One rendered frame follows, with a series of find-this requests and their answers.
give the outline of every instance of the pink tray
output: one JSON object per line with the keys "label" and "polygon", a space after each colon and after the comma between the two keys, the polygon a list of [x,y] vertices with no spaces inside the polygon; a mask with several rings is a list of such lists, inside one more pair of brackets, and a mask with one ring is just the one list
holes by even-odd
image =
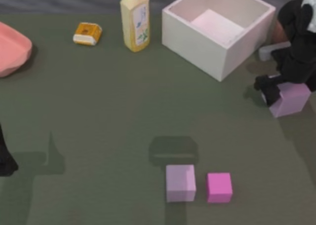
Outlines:
{"label": "pink tray", "polygon": [[21,67],[31,52],[32,42],[26,36],[0,22],[0,77]]}

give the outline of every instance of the bottle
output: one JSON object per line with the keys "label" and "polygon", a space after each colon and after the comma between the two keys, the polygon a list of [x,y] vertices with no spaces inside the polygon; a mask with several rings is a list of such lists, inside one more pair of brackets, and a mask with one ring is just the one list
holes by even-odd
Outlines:
{"label": "bottle", "polygon": [[121,0],[120,10],[125,45],[143,50],[150,42],[149,0]]}

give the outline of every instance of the green table surface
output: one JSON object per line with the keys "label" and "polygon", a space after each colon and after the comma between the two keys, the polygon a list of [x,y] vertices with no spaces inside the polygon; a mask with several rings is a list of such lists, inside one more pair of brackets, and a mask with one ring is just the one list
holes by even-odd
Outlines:
{"label": "green table surface", "polygon": [[[0,80],[0,119],[20,170],[0,178],[0,225],[316,224],[316,116],[311,97],[274,119],[250,57],[222,83],[161,44],[132,53],[119,16],[1,15],[35,57]],[[104,33],[74,44],[79,22]],[[165,165],[194,163],[196,200],[165,203]],[[230,172],[231,203],[206,203],[205,175]]]}

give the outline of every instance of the black toy figure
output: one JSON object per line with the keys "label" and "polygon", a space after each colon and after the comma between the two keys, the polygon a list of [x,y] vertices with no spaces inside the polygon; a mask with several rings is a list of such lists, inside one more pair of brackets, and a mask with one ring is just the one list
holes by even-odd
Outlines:
{"label": "black toy figure", "polygon": [[278,13],[278,21],[291,43],[271,53],[279,75],[258,76],[254,88],[265,96],[267,106],[280,98],[278,84],[305,83],[316,91],[316,0],[292,0]]}
{"label": "black toy figure", "polygon": [[18,164],[6,147],[0,125],[0,177],[9,177],[19,169]]}

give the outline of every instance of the gripped purple block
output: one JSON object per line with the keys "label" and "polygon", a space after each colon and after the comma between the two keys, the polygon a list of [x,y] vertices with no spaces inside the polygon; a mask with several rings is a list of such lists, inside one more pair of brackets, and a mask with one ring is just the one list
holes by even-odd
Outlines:
{"label": "gripped purple block", "polygon": [[196,190],[196,178],[193,165],[167,165],[167,202],[194,201]]}
{"label": "gripped purple block", "polygon": [[229,203],[233,196],[230,173],[208,173],[206,190],[208,203]]}
{"label": "gripped purple block", "polygon": [[277,118],[299,113],[308,101],[311,91],[305,84],[283,83],[278,85],[281,98],[269,109]]}

